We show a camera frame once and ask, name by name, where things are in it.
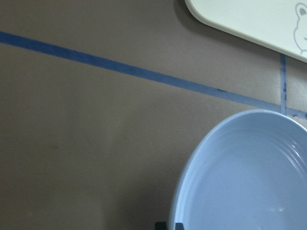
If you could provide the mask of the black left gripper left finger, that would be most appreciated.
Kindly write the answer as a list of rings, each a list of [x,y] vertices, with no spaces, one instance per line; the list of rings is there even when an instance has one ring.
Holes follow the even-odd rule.
[[[155,230],[167,230],[167,223],[165,221],[159,221],[154,224]]]

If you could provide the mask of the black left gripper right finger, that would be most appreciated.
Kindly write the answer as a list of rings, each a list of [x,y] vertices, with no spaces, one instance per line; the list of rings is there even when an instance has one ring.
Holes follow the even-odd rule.
[[[175,223],[175,230],[184,230],[184,225],[183,225],[183,223],[176,222],[176,223]]]

